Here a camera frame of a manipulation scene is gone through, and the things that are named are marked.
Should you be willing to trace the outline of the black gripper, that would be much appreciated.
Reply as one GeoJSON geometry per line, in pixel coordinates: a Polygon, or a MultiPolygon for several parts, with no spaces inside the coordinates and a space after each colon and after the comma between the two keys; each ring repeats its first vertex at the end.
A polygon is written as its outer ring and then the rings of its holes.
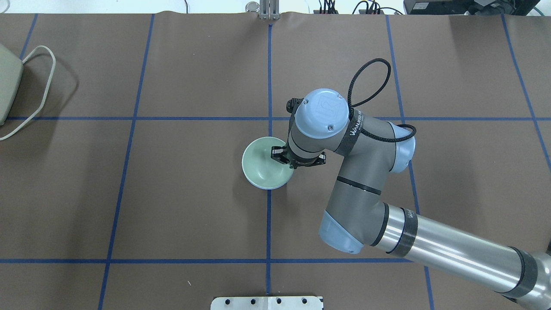
{"type": "Polygon", "coordinates": [[[319,154],[313,153],[313,158],[303,158],[294,153],[291,149],[287,149],[285,146],[272,146],[270,151],[270,157],[278,163],[289,165],[292,169],[298,167],[314,167],[324,165],[326,160],[325,151],[319,154]]]}

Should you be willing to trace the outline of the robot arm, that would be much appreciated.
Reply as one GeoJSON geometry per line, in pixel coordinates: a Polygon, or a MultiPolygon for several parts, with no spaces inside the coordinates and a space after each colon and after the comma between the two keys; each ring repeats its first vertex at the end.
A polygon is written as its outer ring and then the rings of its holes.
{"type": "Polygon", "coordinates": [[[391,173],[405,170],[415,152],[405,125],[368,117],[338,92],[314,90],[287,102],[287,143],[271,158],[291,168],[343,157],[319,228],[329,246],[358,254],[364,246],[451,273],[530,310],[550,308],[550,253],[506,247],[382,201],[391,173]]]}

